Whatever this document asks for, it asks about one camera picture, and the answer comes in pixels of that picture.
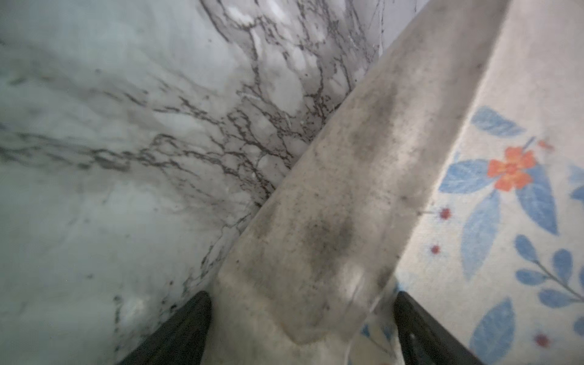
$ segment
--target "red dot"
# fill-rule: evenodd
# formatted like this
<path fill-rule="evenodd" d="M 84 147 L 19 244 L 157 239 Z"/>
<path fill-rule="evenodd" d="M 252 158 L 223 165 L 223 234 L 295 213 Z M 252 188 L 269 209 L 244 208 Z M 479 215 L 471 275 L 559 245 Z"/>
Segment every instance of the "red dot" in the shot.
<path fill-rule="evenodd" d="M 539 335 L 535 336 L 533 338 L 533 340 L 536 342 L 537 346 L 539 346 L 539 347 L 548 348 L 550 346 L 550 339 L 548 338 L 548 336 L 543 335 L 541 333 Z"/>
<path fill-rule="evenodd" d="M 450 208 L 443 208 L 440 211 L 440 218 L 443 220 L 447 220 L 448 218 L 452 217 L 452 213 L 450 212 Z"/>

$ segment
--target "white marble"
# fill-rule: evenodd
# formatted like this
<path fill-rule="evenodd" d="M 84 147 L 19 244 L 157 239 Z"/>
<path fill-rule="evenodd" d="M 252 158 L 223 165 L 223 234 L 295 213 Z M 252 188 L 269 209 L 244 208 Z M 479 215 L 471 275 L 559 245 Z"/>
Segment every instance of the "white marble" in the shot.
<path fill-rule="evenodd" d="M 218 264 L 420 0 L 0 4 L 0 351 L 114 363 Z"/>

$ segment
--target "stain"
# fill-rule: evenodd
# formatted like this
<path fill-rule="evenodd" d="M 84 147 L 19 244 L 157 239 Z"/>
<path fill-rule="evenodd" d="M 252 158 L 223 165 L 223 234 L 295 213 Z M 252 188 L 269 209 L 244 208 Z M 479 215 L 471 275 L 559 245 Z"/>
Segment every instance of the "stain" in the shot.
<path fill-rule="evenodd" d="M 20 309 L 18 310 L 18 314 L 20 314 L 20 315 L 24 314 L 25 311 L 26 311 L 26 307 L 28 305 L 29 305 L 29 303 L 28 302 L 25 302 L 25 301 L 22 302 L 22 303 L 20 303 Z"/>
<path fill-rule="evenodd" d="M 249 225 L 249 229 L 257 239 L 262 239 L 272 231 L 272 223 L 276 216 L 278 206 L 277 201 L 270 201 L 259 212 L 257 219 Z"/>
<path fill-rule="evenodd" d="M 385 285 L 387 284 L 387 282 L 389 281 L 389 279 L 391 277 L 392 272 L 394 272 L 393 268 L 391 268 L 389 266 L 386 266 L 386 267 L 381 269 L 381 271 L 377 275 L 377 279 L 376 279 L 377 287 L 379 289 L 383 289 L 385 287 Z"/>
<path fill-rule="evenodd" d="M 303 246 L 309 254 L 314 280 L 327 280 L 338 271 L 339 262 L 353 241 L 353 221 L 342 222 L 325 218 L 309 221 L 304 228 Z"/>
<path fill-rule="evenodd" d="M 383 147 L 383 140 L 393 126 L 395 114 L 395 97 L 397 88 L 390 86 L 384 94 L 371 90 L 361 98 L 355 99 L 353 105 L 368 114 L 367 119 L 349 136 L 355 157 L 364 162 L 371 162 Z"/>
<path fill-rule="evenodd" d="M 16 85 L 20 85 L 26 82 L 26 77 L 18 77 L 15 78 L 14 80 L 11 80 L 10 82 L 8 82 L 8 85 L 10 86 L 16 86 Z"/>

